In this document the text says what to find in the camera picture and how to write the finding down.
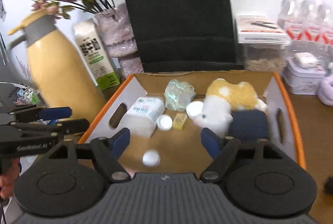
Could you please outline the person's left hand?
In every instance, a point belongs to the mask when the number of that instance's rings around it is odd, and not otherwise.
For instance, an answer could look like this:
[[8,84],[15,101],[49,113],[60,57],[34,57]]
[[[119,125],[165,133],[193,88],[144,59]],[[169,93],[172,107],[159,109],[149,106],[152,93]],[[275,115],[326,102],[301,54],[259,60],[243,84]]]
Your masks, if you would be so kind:
[[11,159],[11,166],[6,173],[1,175],[1,199],[6,200],[14,194],[14,183],[21,172],[19,158]]

